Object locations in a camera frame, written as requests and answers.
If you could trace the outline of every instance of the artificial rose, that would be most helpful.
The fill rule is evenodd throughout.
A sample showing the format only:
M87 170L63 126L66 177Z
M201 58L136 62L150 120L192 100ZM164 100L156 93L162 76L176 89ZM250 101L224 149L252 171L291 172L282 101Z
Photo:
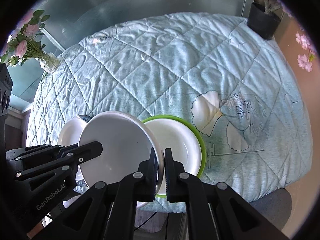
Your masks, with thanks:
M33 11L28 11L17 24L17 29L21 29L25 24L30 22L33 17Z
M298 55L298 65L308 72L312 70L312 63L309 61L309 57L307 57L306 54Z
M2 48L2 50L1 50L1 52L0 52L0 56L6 54L7 50L8 50L8 43L6 43L6 44L3 46L3 48Z
M25 52L27 51L27 41L21 41L16 47L15 55L19 58L22 58Z
M28 25L24 30L23 34L26 37L34 36L39 31L39 24L36 25Z

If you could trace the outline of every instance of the black cable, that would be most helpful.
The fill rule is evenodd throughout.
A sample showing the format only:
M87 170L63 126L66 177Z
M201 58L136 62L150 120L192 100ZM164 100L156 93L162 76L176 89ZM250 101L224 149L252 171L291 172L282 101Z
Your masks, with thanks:
M144 221L140 226L138 226L137 228L135 228L133 231L139 229L140 227L142 227L145 223L147 223L155 214L157 214L157 212L154 212L153 215L151 217L149 217L146 221Z
M168 213L168 216L167 216L167 225L165 226L165 238L164 238L164 240L167 240L169 214L170 213Z

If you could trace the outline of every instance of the wall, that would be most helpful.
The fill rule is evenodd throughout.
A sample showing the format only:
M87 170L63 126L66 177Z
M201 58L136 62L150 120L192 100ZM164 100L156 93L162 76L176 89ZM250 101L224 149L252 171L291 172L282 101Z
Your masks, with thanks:
M22 132L20 129L6 124L4 126L5 150L9 151L21 148L21 136Z
M240 16L245 0L41 0L51 15L46 29L65 49L109 26L175 12L209 12Z
M297 31L303 33L295 20L285 16L275 34L279 47L298 80L302 98L309 112L313 138L311 171L286 188L292 197L292 212L283 233L290 238L309 214L320 187L320 63L317 56L318 59L313 61L313 70L310 73L298 66L298 54L303 55L306 51L295 41Z

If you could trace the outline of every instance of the stack of plates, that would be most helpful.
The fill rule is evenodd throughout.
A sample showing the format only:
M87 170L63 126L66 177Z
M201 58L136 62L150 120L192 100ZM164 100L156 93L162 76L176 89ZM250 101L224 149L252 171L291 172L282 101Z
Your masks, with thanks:
M173 160L183 164L185 172L197 176L205 166L205 145L197 129L179 117L156 115L143 121L152 131L163 151L171 148ZM166 197L165 173L157 197Z
M119 113L120 115L126 115L121 112L113 111L113 113ZM110 149L110 143L113 144L113 140L110 141L110 133L106 132L105 130L110 129L110 125L117 126L118 122L115 122L115 124L110 123L110 120L106 122L104 125L100 125L101 122L104 122L105 115L99 114L94 119L88 123L83 120L83 118L79 116L75 116L73 119L69 120L62 128L59 138L58 138L58 144L61 145L72 145L75 143L79 143L81 141L81 144L83 144L86 141L99 141L102 145L105 145L104 150L100 157L97 157L95 159L92 159L86 163L82 163L80 165L80 169L78 170L76 181L84 179L86 184L88 186L92 186L93 181L105 181L107 184L113 183L114 181L108 181L109 178L111 180L114 180L115 178L111 178L114 176L117 176L116 173L118 173L119 169L127 169L125 163L131 163L132 160L137 159L138 162L140 162L140 159L143 160L146 158L146 156L136 156L138 155L138 152L134 152L135 157L132 158L127 154L127 158L132 159L130 162L122 161L122 162L114 162L115 159L118 159L119 155L123 158L125 155L123 155L123 152L117 153L116 150L107 151L107 148ZM147 118L141 123L142 129L144 127L145 132L147 131L150 133L152 132L153 136L149 137L151 142L156 141L156 145L159 145L159 147L164 150L166 148L171 148L172 150L172 157L175 161L179 161L183 164L185 172L188 172L192 175L195 175L197 177L200 177L204 170L205 160L206 160L206 152L205 152L205 145L201 138L200 133L196 130L196 128L191 125L190 123L186 122L185 120L172 116L172 115L157 115L150 118ZM111 149L118 149L119 151L122 150L123 145L126 143L135 143L132 142L132 140L127 139L124 141L122 140L122 132L121 129L117 129L117 133L119 133L117 136L119 137L120 146L117 145L112 146ZM159 158L161 154L159 153L159 149L156 150L158 163ZM113 165L110 165L111 163L102 163L102 162L108 162L113 161ZM165 174L163 179L160 180L161 183L159 184L160 188L157 188L157 196L158 197L165 197L166 196L166 187L165 187ZM144 206L146 203L138 203L137 208Z

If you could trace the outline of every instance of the quilted comforter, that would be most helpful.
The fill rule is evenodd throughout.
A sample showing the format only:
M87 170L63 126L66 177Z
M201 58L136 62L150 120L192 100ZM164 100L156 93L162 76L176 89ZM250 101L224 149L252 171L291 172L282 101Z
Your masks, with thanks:
M246 23L175 13L82 39L40 83L27 145L56 144L76 114L119 110L141 120L172 114L201 132L207 150L202 181L225 181L250 202L298 180L311 167L308 112L276 42ZM157 198L144 209L185 207Z

